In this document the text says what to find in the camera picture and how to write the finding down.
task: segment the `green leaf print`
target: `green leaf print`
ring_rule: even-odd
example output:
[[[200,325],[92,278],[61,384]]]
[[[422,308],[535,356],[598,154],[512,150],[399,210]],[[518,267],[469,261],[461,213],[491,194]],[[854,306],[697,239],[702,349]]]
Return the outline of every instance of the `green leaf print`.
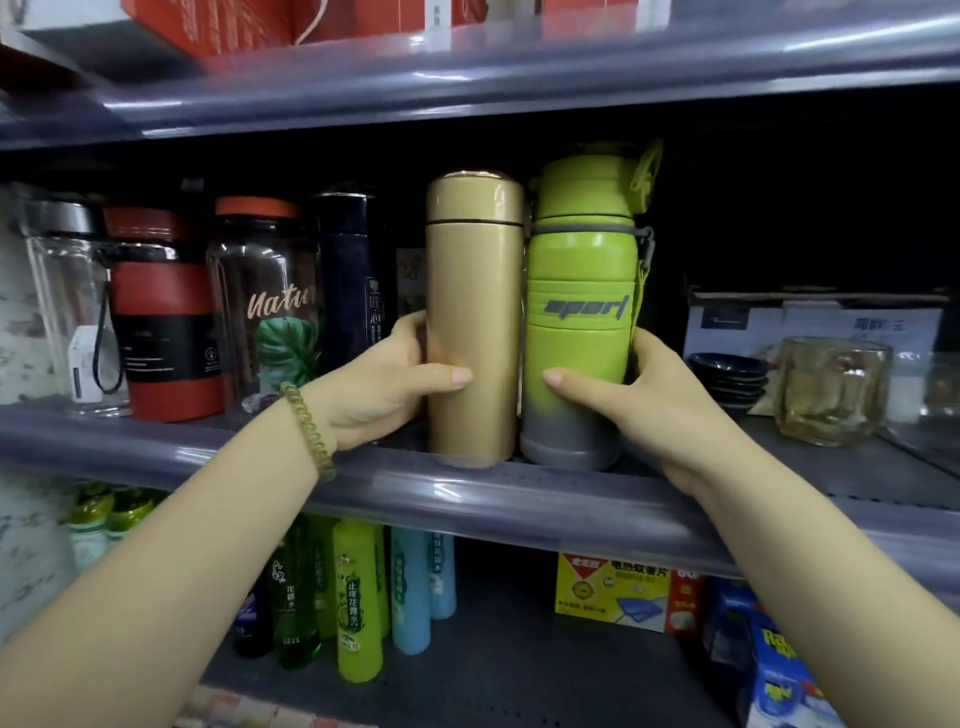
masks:
[[[283,381],[292,381],[298,387],[306,384],[316,371],[317,337],[317,328],[296,316],[261,321],[256,328],[256,360],[261,376],[277,389]]]

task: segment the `beaded bracelet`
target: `beaded bracelet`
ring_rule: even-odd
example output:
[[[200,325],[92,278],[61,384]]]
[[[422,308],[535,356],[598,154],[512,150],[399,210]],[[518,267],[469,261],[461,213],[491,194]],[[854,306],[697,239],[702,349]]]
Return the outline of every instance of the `beaded bracelet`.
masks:
[[[333,467],[333,458],[330,457],[326,447],[324,447],[324,439],[320,436],[317,426],[314,425],[313,417],[310,416],[306,404],[303,403],[300,389],[292,381],[285,381],[280,384],[280,394],[294,408],[294,413],[300,421],[300,429],[303,430],[303,437],[306,438],[306,444],[310,447],[310,454],[313,456],[314,462],[317,463],[317,470],[320,471],[320,480],[332,480],[333,476],[337,474]]]

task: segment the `light blue bottle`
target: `light blue bottle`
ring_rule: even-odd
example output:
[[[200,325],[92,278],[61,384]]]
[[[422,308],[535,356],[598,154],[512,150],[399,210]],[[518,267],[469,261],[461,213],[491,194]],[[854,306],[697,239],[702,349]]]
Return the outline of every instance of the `light blue bottle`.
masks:
[[[430,534],[395,526],[390,532],[394,644],[406,655],[419,655],[430,644]]]
[[[453,536],[430,534],[430,616],[452,617],[457,611],[457,576],[453,569]]]

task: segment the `gold thermos lid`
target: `gold thermos lid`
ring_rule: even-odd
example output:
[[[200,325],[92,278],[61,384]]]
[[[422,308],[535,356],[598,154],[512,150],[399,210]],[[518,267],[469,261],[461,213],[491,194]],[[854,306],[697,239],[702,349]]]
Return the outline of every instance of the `gold thermos lid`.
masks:
[[[523,223],[523,187],[499,172],[451,172],[430,183],[426,221]]]

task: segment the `dark shelf surface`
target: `dark shelf surface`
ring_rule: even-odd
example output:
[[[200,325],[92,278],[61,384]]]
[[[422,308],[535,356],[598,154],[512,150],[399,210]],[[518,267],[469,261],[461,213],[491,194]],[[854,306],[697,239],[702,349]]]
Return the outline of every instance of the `dark shelf surface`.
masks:
[[[732,728],[695,643],[553,614],[555,554],[457,541],[456,614],[416,657],[384,642],[370,683],[340,677],[332,643],[284,672],[228,646],[204,682],[319,716],[381,728]]]
[[[742,424],[930,591],[960,608],[960,479],[879,438],[823,449],[781,437],[769,419]],[[216,426],[91,420],[36,404],[0,407],[0,462],[165,490],[179,487],[231,435]],[[388,442],[415,447],[418,435],[407,429]],[[429,453],[380,446],[338,452],[336,463],[338,476],[314,490],[306,510],[739,574],[699,505],[629,455],[617,473],[524,462],[465,470]]]
[[[0,97],[0,150],[954,82],[943,0],[651,0]]]

